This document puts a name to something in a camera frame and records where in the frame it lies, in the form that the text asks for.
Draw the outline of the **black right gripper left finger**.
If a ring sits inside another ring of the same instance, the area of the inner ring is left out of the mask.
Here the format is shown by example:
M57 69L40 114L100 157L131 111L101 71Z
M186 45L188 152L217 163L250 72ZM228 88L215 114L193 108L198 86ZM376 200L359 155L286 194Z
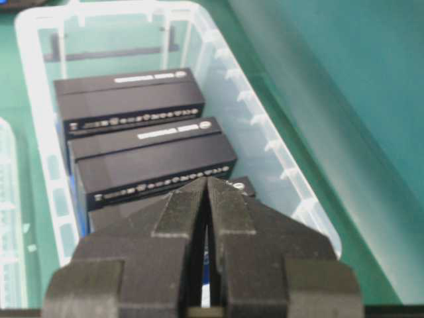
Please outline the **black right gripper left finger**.
M43 317L181 317L201 304L207 180L81 239Z

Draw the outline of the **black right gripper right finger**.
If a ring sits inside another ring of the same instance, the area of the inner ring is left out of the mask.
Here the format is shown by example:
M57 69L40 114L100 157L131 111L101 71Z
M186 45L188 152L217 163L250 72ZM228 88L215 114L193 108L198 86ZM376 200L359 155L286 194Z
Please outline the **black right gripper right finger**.
M353 270L321 233L209 178L211 304L227 317L362 317Z

